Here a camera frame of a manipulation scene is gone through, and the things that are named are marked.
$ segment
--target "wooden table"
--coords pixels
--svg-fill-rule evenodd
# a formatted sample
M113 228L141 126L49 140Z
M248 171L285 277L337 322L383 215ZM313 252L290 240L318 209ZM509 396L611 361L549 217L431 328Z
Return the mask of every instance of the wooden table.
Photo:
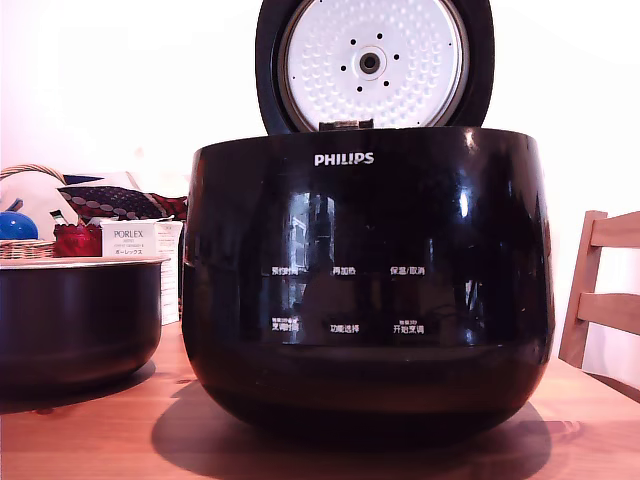
M178 324L119 390L3 406L21 412L2 417L2 480L640 478L640 405L557 359L502 426L453 448L384 455L321 451L234 420L195 381Z

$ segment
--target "chair backrest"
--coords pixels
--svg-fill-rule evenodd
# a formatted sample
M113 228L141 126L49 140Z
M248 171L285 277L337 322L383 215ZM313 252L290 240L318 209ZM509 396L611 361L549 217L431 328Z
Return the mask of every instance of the chair backrest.
M640 248L640 212L585 215L559 354L576 368L582 368L589 323L640 335L640 295L594 293L604 247Z

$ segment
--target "white inner lid plate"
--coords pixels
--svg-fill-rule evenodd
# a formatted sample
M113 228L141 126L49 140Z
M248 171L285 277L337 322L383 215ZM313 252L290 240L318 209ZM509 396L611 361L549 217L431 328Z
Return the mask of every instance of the white inner lid plate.
M284 52L289 100L307 129L446 121L466 75L466 33L446 1L310 0ZM380 59L373 74L361 68L370 52Z

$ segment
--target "glossy black surface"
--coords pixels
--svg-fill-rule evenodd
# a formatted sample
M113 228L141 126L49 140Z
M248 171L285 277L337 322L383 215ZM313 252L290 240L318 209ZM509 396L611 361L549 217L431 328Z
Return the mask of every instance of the glossy black surface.
M183 307L202 384L240 418L307 436L504 421L555 327L537 155L527 136L476 128L204 148Z
M160 341L160 268L0 266L0 398L80 391L142 367Z

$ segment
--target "open lid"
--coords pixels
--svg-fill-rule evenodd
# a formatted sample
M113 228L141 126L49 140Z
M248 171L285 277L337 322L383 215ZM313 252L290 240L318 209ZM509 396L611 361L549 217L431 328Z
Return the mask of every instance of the open lid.
M256 81L271 135L334 122L480 127L495 67L488 0L264 0Z

